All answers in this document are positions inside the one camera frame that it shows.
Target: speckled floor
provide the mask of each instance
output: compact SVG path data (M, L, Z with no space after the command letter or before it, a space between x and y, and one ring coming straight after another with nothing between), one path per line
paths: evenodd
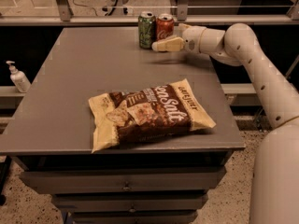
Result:
M235 116L246 144L226 163L227 174L220 184L208 192L208 201L198 210L193 224L247 224L254 157L257 147L267 135L269 125L263 119L264 130L258 131L253 116ZM38 195L19 180L22 169L12 163L3 194L7 201L0 206L1 224L62 224L60 211L51 204L49 195Z

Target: red can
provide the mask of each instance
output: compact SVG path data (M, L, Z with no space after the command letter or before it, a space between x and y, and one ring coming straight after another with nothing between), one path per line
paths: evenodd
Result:
M156 22L156 37L157 41L166 39L174 33L175 21L170 14L161 14Z

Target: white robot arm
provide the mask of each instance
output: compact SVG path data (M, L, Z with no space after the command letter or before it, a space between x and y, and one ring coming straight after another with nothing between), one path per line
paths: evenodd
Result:
M264 55L252 29L223 30L181 24L181 37L152 45L156 51L205 53L221 63L244 65L273 131L254 164L250 224L299 223L299 94Z

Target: drawer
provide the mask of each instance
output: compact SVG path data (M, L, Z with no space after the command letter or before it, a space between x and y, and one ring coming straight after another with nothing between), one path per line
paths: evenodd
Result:
M207 201L201 191L131 192L90 195L57 195L52 203L64 212L140 212L196 210Z
M20 179L40 194L213 189L224 167L109 171L23 172Z
M197 218L197 212L75 213L72 218L76 224L188 224Z

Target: soap dispenser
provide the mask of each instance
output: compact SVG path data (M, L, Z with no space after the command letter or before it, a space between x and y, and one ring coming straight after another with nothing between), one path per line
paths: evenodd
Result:
M12 65L13 63L15 62L7 61L11 73L10 78L12 82L15 84L15 86L17 87L17 89L19 90L19 92L26 93L31 86L30 81L23 73L23 71L19 71L16 68L16 66Z

